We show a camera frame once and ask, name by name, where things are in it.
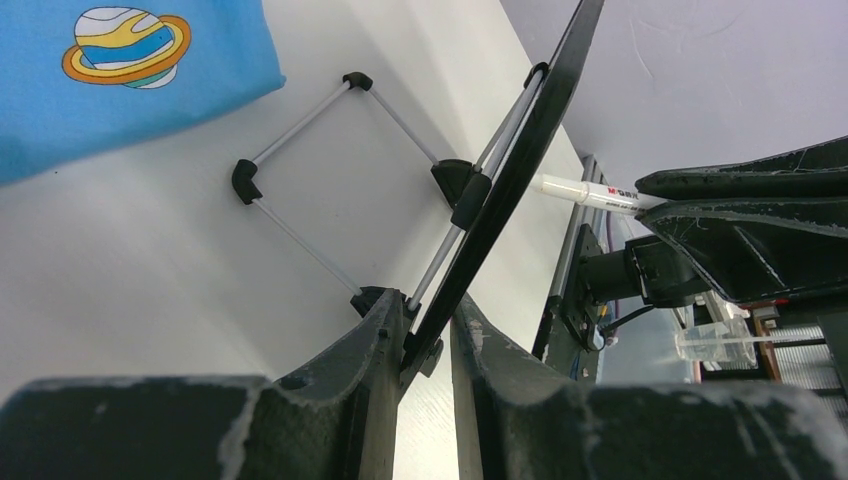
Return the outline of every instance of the blue towel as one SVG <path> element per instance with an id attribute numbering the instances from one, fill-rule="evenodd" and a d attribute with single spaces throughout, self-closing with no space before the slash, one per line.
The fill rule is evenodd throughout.
<path id="1" fill-rule="evenodd" d="M 285 83 L 261 0 L 125 1 L 0 1 L 0 185 Z"/>

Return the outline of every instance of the black corner joint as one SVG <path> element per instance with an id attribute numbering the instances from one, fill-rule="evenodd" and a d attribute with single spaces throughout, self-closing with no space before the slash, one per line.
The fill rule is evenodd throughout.
<path id="1" fill-rule="evenodd" d="M 483 208 L 483 204 L 486 202 L 486 197 L 489 196 L 491 189 L 491 178 L 480 172 L 472 175 L 465 190 L 462 191 L 462 196 L 456 202 L 456 207 L 454 207 L 453 215 L 451 216 L 451 223 L 467 232 L 474 223 L 474 220 L 477 219 L 477 214 Z"/>
<path id="2" fill-rule="evenodd" d="M 527 74 L 527 79 L 524 80 L 524 88 L 527 88 L 530 85 L 530 80 L 533 79 L 533 75 L 536 75 L 536 72 L 542 72 L 542 78 L 548 76 L 548 63 L 547 62 L 539 62 L 536 65 L 533 65 L 533 68 L 530 69 L 530 73 Z"/>
<path id="3" fill-rule="evenodd" d="M 262 198 L 262 192 L 253 183 L 253 176 L 259 171 L 259 167 L 250 160 L 241 159 L 233 169 L 233 190 L 245 205 L 250 205 L 257 198 Z"/>
<path id="4" fill-rule="evenodd" d="M 359 87 L 365 92 L 371 90 L 371 86 L 374 85 L 374 80 L 371 80 L 371 77 L 362 72 L 348 73 L 342 77 L 342 82 L 348 82 L 350 84 L 348 90 L 353 90 L 354 88 Z"/>

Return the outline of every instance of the black cable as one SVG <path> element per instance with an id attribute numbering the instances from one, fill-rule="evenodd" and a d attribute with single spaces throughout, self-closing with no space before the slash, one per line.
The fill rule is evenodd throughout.
<path id="1" fill-rule="evenodd" d="M 646 306 L 644 306 L 640 309 L 637 309 L 637 310 L 635 310 L 631 313 L 628 313 L 627 315 L 625 315 L 625 316 L 619 318 L 618 320 L 610 323 L 609 325 L 601 328 L 601 334 L 604 337 L 606 337 L 610 333 L 614 332 L 618 327 L 620 327 L 620 326 L 624 325 L 625 323 L 627 323 L 631 320 L 634 320 L 634 319 L 640 317 L 641 315 L 644 315 L 644 314 L 646 314 L 646 313 L 648 313 L 651 310 L 654 310 L 656 308 L 657 307 L 655 307 L 653 305 L 646 305 Z"/>

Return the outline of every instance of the clear plastic container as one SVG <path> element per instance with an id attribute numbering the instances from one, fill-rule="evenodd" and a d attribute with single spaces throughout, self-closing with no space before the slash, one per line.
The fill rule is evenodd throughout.
<path id="1" fill-rule="evenodd" d="M 742 317 L 680 330 L 674 340 L 677 354 L 684 360 L 757 364 L 754 339 Z"/>

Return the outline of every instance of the white marker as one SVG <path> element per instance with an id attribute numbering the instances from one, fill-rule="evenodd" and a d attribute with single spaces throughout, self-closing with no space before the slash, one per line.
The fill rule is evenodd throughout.
<path id="1" fill-rule="evenodd" d="M 546 195 L 570 200 L 579 205 L 625 215 L 638 215 L 668 201 L 664 198 L 608 185 L 568 180 L 545 174 L 534 175 L 530 181 L 530 187 Z"/>

